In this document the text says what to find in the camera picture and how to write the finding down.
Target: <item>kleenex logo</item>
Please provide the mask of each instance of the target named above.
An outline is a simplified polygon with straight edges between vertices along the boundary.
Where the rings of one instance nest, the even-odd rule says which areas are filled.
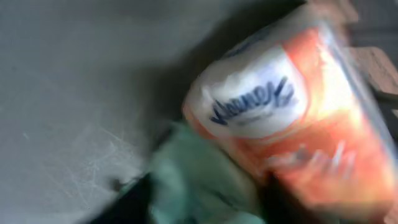
[[[227,120],[253,109],[265,106],[270,109],[283,108],[294,102],[294,89],[292,85],[287,84],[287,77],[283,77],[276,87],[268,81],[265,85],[256,86],[249,93],[229,99],[226,103],[216,100],[213,105],[215,115],[210,117],[210,120],[227,126]]]

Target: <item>gray surface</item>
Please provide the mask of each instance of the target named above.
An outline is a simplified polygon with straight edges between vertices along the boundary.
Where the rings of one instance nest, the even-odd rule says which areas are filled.
[[[262,26],[201,45],[253,2],[1,0],[0,223],[73,223],[114,198],[194,74]]]

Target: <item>plastic packaging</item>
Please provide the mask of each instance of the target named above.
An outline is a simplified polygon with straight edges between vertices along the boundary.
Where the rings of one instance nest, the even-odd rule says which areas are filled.
[[[332,28],[302,6],[194,82],[183,112],[263,184],[307,207],[363,218],[394,198],[394,144]]]

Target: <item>green fabric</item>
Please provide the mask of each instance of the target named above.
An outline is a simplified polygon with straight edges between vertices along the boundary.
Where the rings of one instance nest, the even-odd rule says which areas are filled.
[[[265,223],[252,180],[211,142],[176,124],[156,152],[150,171],[153,222]]]

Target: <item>green cloth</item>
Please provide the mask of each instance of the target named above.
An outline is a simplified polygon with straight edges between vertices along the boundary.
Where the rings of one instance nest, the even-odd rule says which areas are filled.
[[[253,181],[210,141],[176,124],[155,153],[153,223],[263,224]]]

